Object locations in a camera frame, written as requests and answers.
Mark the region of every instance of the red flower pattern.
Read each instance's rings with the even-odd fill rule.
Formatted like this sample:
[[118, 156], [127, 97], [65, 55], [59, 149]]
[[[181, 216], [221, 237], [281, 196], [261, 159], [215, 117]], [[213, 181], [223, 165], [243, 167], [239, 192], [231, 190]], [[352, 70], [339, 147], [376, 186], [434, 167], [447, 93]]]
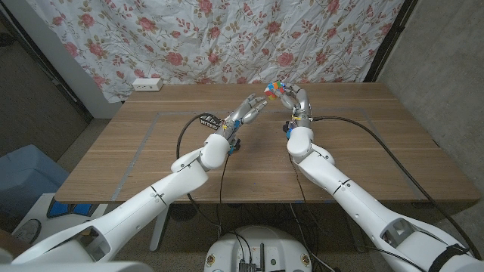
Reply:
[[270, 22], [266, 29], [269, 31], [269, 34], [277, 34], [279, 31], [281, 31], [281, 23]]
[[323, 52], [320, 52], [318, 56], [316, 56], [316, 62], [319, 65], [323, 65], [327, 60], [326, 54], [323, 54]]
[[327, 6], [327, 11], [330, 14], [336, 14], [340, 8], [340, 0], [331, 0], [330, 4]]
[[62, 24], [62, 21], [64, 21], [64, 19], [60, 16], [54, 17], [54, 19], [52, 19], [52, 23], [56, 26], [60, 26]]
[[81, 21], [84, 23], [84, 26], [89, 28], [90, 26], [94, 26], [94, 18], [89, 14], [83, 14], [81, 16]]
[[240, 78], [237, 79], [237, 84], [246, 84], [247, 83], [247, 77], [241, 76]]
[[64, 47], [67, 49], [67, 51], [69, 51], [69, 54], [71, 56], [73, 57], [79, 56], [79, 54], [77, 53], [77, 46], [75, 46], [72, 42], [68, 42], [64, 44]]
[[212, 83], [212, 79], [209, 79], [207, 77], [197, 80], [197, 84], [210, 84], [210, 83]]
[[212, 64], [212, 65], [215, 65], [219, 62], [219, 56], [217, 54], [214, 54], [214, 53], [211, 53], [209, 55], [209, 62]]
[[135, 76], [137, 76], [138, 78], [144, 78], [144, 72], [141, 71], [140, 69], [136, 69], [134, 73], [135, 73]]
[[331, 39], [336, 35], [336, 27], [333, 27], [332, 29], [327, 30], [327, 39]]
[[299, 83], [301, 83], [301, 84], [311, 83], [311, 81], [308, 78], [302, 78], [302, 79], [300, 79]]
[[182, 64], [183, 57], [180, 55], [180, 53], [169, 52], [166, 56], [166, 60], [172, 65], [178, 66]]
[[366, 16], [373, 17], [373, 8], [371, 7], [371, 5], [369, 5], [366, 9]]
[[102, 57], [104, 55], [103, 48], [97, 43], [91, 43], [89, 45], [89, 51], [99, 57]]
[[280, 66], [282, 67], [287, 67], [289, 65], [291, 65], [291, 63], [293, 62], [293, 54], [292, 53], [282, 53], [279, 57], [278, 57], [278, 63]]
[[[177, 27], [177, 23], [160, 20], [155, 10], [147, 7], [145, 0], [134, 0], [132, 7], [119, 2], [117, 7], [113, 0], [101, 0], [107, 14], [96, 13], [92, 10], [93, 4], [87, 2], [88, 6], [84, 8], [80, 5], [83, 11], [77, 9], [81, 12], [77, 21], [66, 17], [65, 14], [72, 14], [67, 5], [49, 1], [52, 1], [49, 14], [56, 15], [43, 17], [43, 20], [49, 21], [69, 54], [82, 61], [83, 69], [91, 73], [102, 91], [124, 90], [135, 77], [160, 78], [162, 74], [166, 84], [258, 84], [273, 80], [266, 73], [269, 69], [266, 67], [275, 69], [271, 73], [274, 79], [292, 79], [298, 83], [358, 81], [360, 78], [355, 68], [373, 59], [377, 53], [375, 48], [388, 35], [403, 2], [368, 2], [364, 7], [358, 5], [361, 10], [356, 16], [355, 12], [351, 13], [356, 9], [355, 1], [342, 4], [341, 0], [327, 0], [321, 15], [326, 20], [307, 21], [309, 17], [306, 15], [314, 13], [312, 10], [317, 7], [313, 5], [310, 8], [309, 2], [302, 2], [302, 8], [297, 11], [289, 2], [281, 1], [269, 5], [269, 9], [252, 11], [251, 8], [256, 6], [247, 0], [240, 5], [234, 5], [229, 0], [196, 0], [196, 13], [179, 15], [183, 26]], [[193, 3], [181, 1], [180, 6], [188, 8]], [[227, 12], [235, 11], [242, 13], [240, 18], [244, 20], [232, 20], [226, 16]], [[291, 17], [282, 20], [281, 15], [288, 12], [293, 12]], [[368, 27], [361, 28], [365, 20], [369, 23]], [[103, 31], [103, 26], [108, 24], [113, 26], [112, 32]], [[242, 34], [245, 30], [253, 32], [253, 36]], [[114, 47], [112, 38], [115, 36], [111, 34], [119, 37], [117, 41], [121, 44], [118, 48]], [[314, 44], [313, 39], [323, 39], [323, 42]], [[303, 51], [304, 48], [311, 48], [311, 51]], [[209, 50], [209, 53], [202, 57], [196, 53], [197, 49]], [[157, 54], [164, 53], [161, 58], [166, 63], [155, 62], [154, 70], [148, 74], [150, 68], [143, 61], [155, 51]], [[136, 53], [136, 57], [130, 57], [128, 53]], [[344, 55], [345, 66], [341, 65], [340, 58], [330, 57], [333, 55]], [[207, 64], [212, 65], [210, 71], [206, 70]], [[255, 71], [254, 64], [265, 66]], [[125, 98], [125, 93], [119, 93], [110, 100], [115, 102]]]
[[209, 29], [209, 34], [211, 39], [216, 39], [220, 35], [220, 29], [217, 26]]
[[198, 7], [200, 8], [200, 11], [206, 14], [212, 12], [212, 2], [210, 0], [199, 0]]
[[154, 51], [153, 51], [153, 48], [152, 48], [151, 46], [149, 46], [149, 45], [144, 45], [144, 46], [146, 47], [146, 49], [147, 49], [149, 52], [151, 52], [151, 53], [153, 53], [153, 52], [154, 52]]
[[301, 36], [301, 32], [296, 31], [293, 34], [291, 34], [290, 36], [293, 37], [293, 39], [297, 39]]
[[106, 83], [106, 79], [102, 76], [93, 76], [94, 82], [96, 82], [96, 85], [98, 88], [101, 88], [104, 83]]
[[388, 34], [388, 32], [390, 31], [391, 28], [392, 28], [392, 23], [385, 23], [381, 27], [381, 35], [384, 36], [384, 35]]
[[173, 36], [173, 38], [176, 38], [176, 39], [177, 39], [177, 38], [178, 38], [180, 35], [181, 35], [181, 33], [180, 33], [180, 32], [175, 31], [175, 30], [173, 30], [173, 31], [172, 31], [172, 36]]
[[151, 31], [153, 29], [155, 29], [155, 23], [152, 21], [152, 20], [149, 20], [148, 18], [146, 17], [142, 17], [140, 20], [139, 20], [139, 25], [147, 30], [147, 31]]

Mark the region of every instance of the rubik's cube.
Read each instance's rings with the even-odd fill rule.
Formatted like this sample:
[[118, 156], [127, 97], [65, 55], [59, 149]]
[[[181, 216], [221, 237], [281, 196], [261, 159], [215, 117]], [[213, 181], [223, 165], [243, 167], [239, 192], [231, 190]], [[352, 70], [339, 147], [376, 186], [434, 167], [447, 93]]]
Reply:
[[264, 91], [264, 94], [267, 95], [267, 97], [269, 97], [270, 100], [274, 100], [276, 98], [274, 91], [279, 90], [283, 94], [285, 86], [286, 85], [284, 83], [281, 83], [280, 81], [269, 83], [267, 85], [268, 89]]

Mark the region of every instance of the table leg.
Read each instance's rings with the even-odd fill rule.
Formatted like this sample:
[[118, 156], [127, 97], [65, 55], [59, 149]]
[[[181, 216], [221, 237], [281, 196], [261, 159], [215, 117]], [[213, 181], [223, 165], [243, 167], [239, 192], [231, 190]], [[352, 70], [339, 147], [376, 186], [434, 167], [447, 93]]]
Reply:
[[153, 235], [151, 236], [151, 243], [150, 243], [150, 250], [155, 252], [160, 247], [161, 238], [166, 229], [166, 225], [168, 224], [169, 218], [169, 206], [167, 209], [164, 209], [158, 216], [157, 222], [154, 225]]

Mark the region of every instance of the robotic hand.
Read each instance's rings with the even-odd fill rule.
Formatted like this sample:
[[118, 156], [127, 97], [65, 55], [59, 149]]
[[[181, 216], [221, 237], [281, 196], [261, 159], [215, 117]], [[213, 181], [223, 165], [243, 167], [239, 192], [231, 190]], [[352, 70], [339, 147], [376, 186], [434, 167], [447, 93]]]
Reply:
[[63, 230], [35, 244], [12, 264], [101, 263], [112, 260], [117, 252], [169, 204], [202, 186], [207, 171], [222, 166], [233, 151], [235, 133], [251, 123], [267, 104], [263, 97], [251, 94], [211, 134], [204, 146], [183, 155], [171, 167], [172, 174], [155, 182], [122, 205], [95, 220]]
[[287, 123], [289, 130], [298, 126], [309, 128], [311, 104], [305, 89], [291, 83], [274, 82], [267, 86], [264, 93], [269, 99], [279, 97], [282, 105], [293, 111], [293, 118]]
[[264, 97], [256, 97], [256, 94], [249, 95], [237, 109], [222, 121], [222, 125], [216, 134], [223, 136], [229, 143], [237, 142], [235, 132], [243, 124], [250, 124], [255, 120], [265, 105], [267, 105], [267, 101]]
[[271, 83], [269, 98], [279, 97], [293, 110], [287, 123], [287, 150], [301, 172], [326, 190], [370, 237], [395, 271], [482, 271], [454, 237], [433, 225], [400, 215], [378, 202], [336, 166], [333, 157], [313, 144], [311, 107], [306, 91], [297, 85]]

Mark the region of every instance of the gray wall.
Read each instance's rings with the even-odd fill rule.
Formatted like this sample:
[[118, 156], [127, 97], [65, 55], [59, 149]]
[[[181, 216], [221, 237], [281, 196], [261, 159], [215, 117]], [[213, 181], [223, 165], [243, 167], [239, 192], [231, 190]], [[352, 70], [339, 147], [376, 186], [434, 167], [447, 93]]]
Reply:
[[94, 80], [70, 56], [57, 35], [35, 13], [25, 0], [3, 0], [55, 69], [76, 93], [95, 118], [112, 118], [121, 103], [110, 104]]
[[[483, 46], [483, 1], [420, 0], [378, 79], [388, 85], [481, 193]], [[455, 215], [481, 253], [483, 211], [481, 200]]]

